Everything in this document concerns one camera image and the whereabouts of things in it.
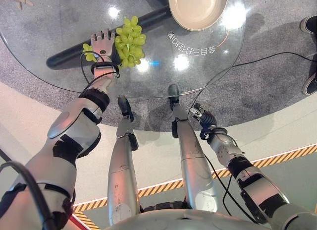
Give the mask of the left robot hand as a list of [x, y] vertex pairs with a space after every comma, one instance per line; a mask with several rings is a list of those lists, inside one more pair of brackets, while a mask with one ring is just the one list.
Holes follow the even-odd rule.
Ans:
[[101, 61], [114, 61], [114, 44], [115, 33], [110, 32], [108, 29], [98, 31], [91, 35], [91, 45], [93, 55], [98, 62]]

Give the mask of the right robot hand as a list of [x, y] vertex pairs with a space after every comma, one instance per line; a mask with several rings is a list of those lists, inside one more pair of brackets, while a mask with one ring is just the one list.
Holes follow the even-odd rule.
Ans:
[[190, 112], [193, 114], [193, 118], [196, 119], [202, 128], [210, 128], [211, 126], [216, 126], [215, 117], [199, 103], [195, 103]]

